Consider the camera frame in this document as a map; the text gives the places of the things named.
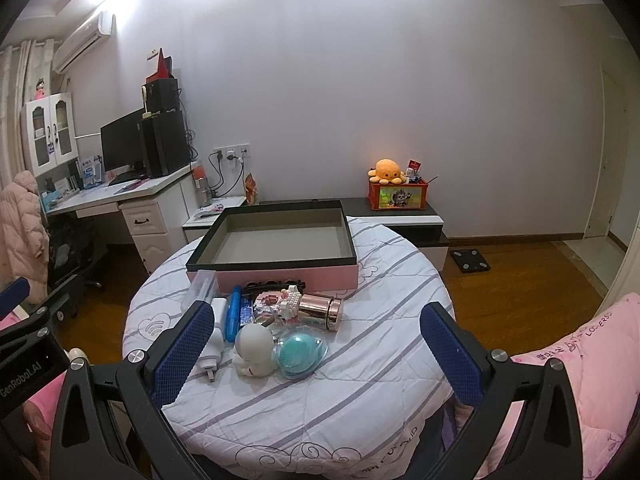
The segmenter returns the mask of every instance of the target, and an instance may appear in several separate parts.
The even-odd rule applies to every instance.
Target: air conditioner
[[[53,55],[53,70],[62,74],[76,59],[111,35],[113,14],[104,10],[84,22]]]

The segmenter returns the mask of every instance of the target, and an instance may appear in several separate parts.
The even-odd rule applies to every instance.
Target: white toy figure
[[[281,295],[282,299],[276,304],[276,310],[282,319],[288,321],[298,315],[302,294],[298,292],[298,288],[295,285],[289,285],[288,289],[282,289]]]
[[[232,363],[238,375],[266,377],[278,367],[273,358],[273,335],[260,324],[243,326],[236,336],[236,353]]]

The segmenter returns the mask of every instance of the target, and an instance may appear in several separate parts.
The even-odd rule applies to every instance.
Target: round table
[[[422,307],[439,301],[452,313],[440,275],[415,246],[390,229],[350,218],[358,256],[357,290],[344,298],[328,352],[303,381],[279,373],[246,378],[223,356],[216,380],[194,367],[177,400],[163,411],[193,454],[243,478],[273,472],[330,479],[387,480],[404,473],[425,419],[449,398],[420,336]],[[146,349],[180,318],[190,286],[185,263],[199,240],[154,272],[131,301],[123,356]]]

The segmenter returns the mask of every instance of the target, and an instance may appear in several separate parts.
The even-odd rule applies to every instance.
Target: red storage box
[[[416,184],[374,184],[369,182],[369,203],[373,211],[386,209],[425,209],[427,184],[420,179]]]

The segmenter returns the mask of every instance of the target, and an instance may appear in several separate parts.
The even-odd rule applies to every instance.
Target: curtain
[[[34,100],[40,79],[44,81],[45,95],[52,94],[53,53],[54,40],[41,44],[26,40],[16,49],[8,46],[0,52],[0,184],[3,186],[26,168],[20,111],[25,103]]]
[[[12,53],[11,46],[0,52],[0,189],[12,180],[9,150],[5,149],[8,145],[8,98]]]
[[[29,62],[27,63],[24,80],[24,102],[33,101],[36,95],[36,85],[44,81],[44,94],[52,95],[51,91],[51,61],[53,60],[54,40],[47,40],[44,44],[31,46]]]

